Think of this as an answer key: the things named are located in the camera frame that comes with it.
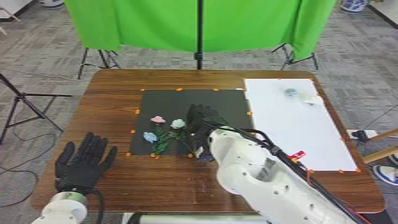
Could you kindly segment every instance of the white wall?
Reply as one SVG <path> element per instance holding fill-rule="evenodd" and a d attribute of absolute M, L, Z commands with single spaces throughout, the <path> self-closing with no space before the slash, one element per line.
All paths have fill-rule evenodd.
<path fill-rule="evenodd" d="M 24 6 L 33 2 L 33 0 L 0 0 L 0 6 L 10 10 L 11 13 L 17 13 Z M 10 14 L 0 10 L 0 19 L 8 19 Z"/>
<path fill-rule="evenodd" d="M 384 0 L 381 3 L 372 3 L 372 6 L 398 24 L 398 0 Z"/>

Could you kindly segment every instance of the black glove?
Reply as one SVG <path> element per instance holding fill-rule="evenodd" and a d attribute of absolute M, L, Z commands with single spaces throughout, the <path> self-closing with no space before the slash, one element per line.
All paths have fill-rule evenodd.
<path fill-rule="evenodd" d="M 116 160 L 118 148 L 113 147 L 105 161 L 100 164 L 107 144 L 109 139 L 95 136 L 89 132 L 79 147 L 77 155 L 73 156 L 75 143 L 68 142 L 65 152 L 56 162 L 56 187 L 59 192 L 77 191 L 86 195 L 95 189 L 102 175 Z"/>
<path fill-rule="evenodd" d="M 193 148 L 200 161 L 214 161 L 209 137 L 212 131 L 225 125 L 228 125 L 228 122 L 219 115 L 217 110 L 201 104 L 193 104 L 187 114 L 187 131 L 191 133 Z"/>

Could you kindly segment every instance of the chair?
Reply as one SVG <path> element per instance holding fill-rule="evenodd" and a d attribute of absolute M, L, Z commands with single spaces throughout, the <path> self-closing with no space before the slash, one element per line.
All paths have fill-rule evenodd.
<path fill-rule="evenodd" d="M 22 20 L 20 20 L 18 17 L 15 16 L 15 14 L 10 12 L 10 10 L 8 10 L 2 6 L 0 6 L 0 10 L 4 10 L 6 13 L 10 14 L 10 16 L 15 18 L 15 20 L 17 20 L 18 22 L 22 22 Z M 2 28 L 2 26 L 0 26 L 0 32 L 4 33 L 4 35 L 8 35 L 8 32 L 6 32 L 4 28 Z"/>
<path fill-rule="evenodd" d="M 388 138 L 390 136 L 397 134 L 398 134 L 398 129 L 388 131 L 386 133 L 377 135 L 374 138 L 370 138 L 370 142 L 381 141 L 384 138 Z M 383 159 L 384 157 L 392 156 L 397 153 L 398 153 L 398 146 L 392 146 L 388 149 L 384 149 L 381 152 L 374 153 L 363 158 L 365 163 L 367 164 L 372 163 L 374 161 L 377 161 L 379 159 Z"/>

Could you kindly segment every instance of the white paper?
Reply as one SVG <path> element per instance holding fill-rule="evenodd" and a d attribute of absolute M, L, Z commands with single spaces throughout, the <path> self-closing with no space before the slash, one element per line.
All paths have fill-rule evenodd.
<path fill-rule="evenodd" d="M 297 96 L 287 96 L 294 88 Z M 308 169 L 356 171 L 340 131 L 310 79 L 248 79 L 246 96 L 255 127 L 262 130 L 288 155 L 306 152 L 301 159 Z"/>

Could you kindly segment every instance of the green screen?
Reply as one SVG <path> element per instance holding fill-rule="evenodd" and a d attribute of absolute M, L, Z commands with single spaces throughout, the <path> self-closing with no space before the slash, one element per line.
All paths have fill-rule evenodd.
<path fill-rule="evenodd" d="M 198 0 L 66 0 L 86 47 L 196 52 Z M 205 0 L 205 52 L 290 43 L 312 56 L 335 0 Z"/>

